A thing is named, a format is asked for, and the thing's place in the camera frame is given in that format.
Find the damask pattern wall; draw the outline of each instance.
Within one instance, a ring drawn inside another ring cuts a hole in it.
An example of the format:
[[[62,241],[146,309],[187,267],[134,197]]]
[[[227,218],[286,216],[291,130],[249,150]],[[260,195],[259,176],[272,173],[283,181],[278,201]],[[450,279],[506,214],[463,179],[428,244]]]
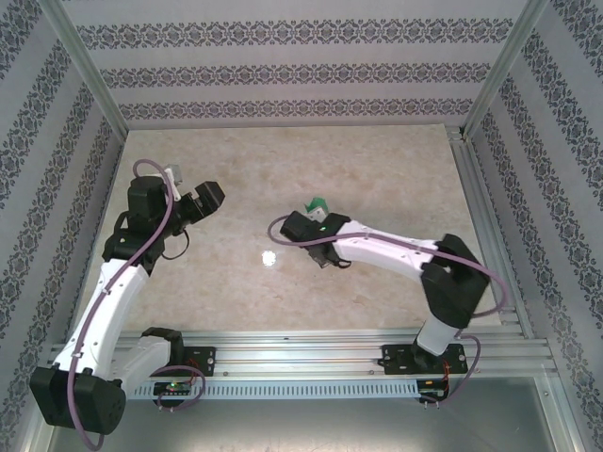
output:
[[[64,340],[122,144],[32,0],[0,0],[0,451]]]
[[[525,0],[71,0],[131,128],[462,125]]]
[[[536,333],[603,450],[603,2],[552,0],[473,137]]]

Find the beige marble floor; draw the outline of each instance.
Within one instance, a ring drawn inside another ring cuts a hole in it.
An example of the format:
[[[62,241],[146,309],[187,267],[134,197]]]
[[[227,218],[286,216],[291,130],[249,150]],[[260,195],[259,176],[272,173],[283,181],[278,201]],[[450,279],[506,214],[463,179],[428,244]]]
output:
[[[179,164],[181,192],[216,180],[226,200],[212,217],[188,228],[185,256],[158,262],[127,319],[128,331],[421,325],[428,307],[419,284],[364,264],[320,269],[304,250],[269,241],[269,222],[303,209],[314,196],[325,198],[332,212],[393,234],[457,234],[479,255],[441,125],[137,131],[127,140],[83,300],[97,281],[101,247],[126,209],[132,165],[142,157]],[[183,246],[183,237],[172,238],[167,253]],[[274,266],[264,266],[266,250],[276,254]],[[488,292],[479,309],[493,305]]]

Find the patterned wallpaper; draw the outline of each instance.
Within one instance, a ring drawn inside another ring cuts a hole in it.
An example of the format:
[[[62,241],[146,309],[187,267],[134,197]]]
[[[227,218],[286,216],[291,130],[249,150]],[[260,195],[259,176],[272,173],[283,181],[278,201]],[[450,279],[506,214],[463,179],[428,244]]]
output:
[[[537,334],[603,450],[603,2],[552,0],[473,137]]]
[[[64,2],[131,128],[462,125],[524,5]]]
[[[28,0],[0,0],[0,451],[65,338],[122,145]]]

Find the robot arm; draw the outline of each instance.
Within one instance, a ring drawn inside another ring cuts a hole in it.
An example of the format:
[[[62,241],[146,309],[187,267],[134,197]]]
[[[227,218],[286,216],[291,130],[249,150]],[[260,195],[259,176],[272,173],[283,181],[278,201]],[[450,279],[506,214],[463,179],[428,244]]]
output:
[[[283,223],[281,234],[292,242],[335,238],[305,247],[321,267],[331,264],[346,268],[351,262],[364,262],[396,271],[423,285],[431,314],[415,339],[413,354],[420,368],[431,367],[457,332],[468,326],[490,279],[474,268],[422,250],[442,251],[477,263],[476,257],[459,237],[451,234],[439,241],[417,240],[373,230],[338,214],[320,219],[293,212]],[[404,247],[404,243],[417,250]]]
[[[51,368],[37,367],[29,386],[45,421],[52,426],[73,428],[67,403],[67,379],[73,360],[76,339],[83,330],[91,306],[105,292],[78,353],[73,387],[75,405],[85,430],[109,434],[122,419],[125,401],[141,383],[166,364],[184,364],[184,343],[178,331],[150,328],[138,344],[120,360],[113,352],[134,300],[149,280],[155,263],[165,249],[165,239],[182,234],[189,224],[211,215],[221,206],[224,194],[215,182],[195,188],[180,196],[174,175],[168,168],[174,204],[162,235],[134,261],[107,290],[109,280],[158,229],[166,215],[165,184],[160,177],[134,179],[128,189],[128,211],[118,218],[113,235],[106,241],[101,275],[92,300],[65,348]]]

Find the green object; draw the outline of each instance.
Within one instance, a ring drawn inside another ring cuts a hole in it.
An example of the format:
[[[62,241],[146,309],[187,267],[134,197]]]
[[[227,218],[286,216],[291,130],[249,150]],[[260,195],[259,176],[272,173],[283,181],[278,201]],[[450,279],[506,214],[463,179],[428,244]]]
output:
[[[306,214],[312,212],[314,209],[322,207],[325,215],[329,215],[329,208],[327,207],[327,202],[322,198],[313,198],[312,201],[305,206]]]

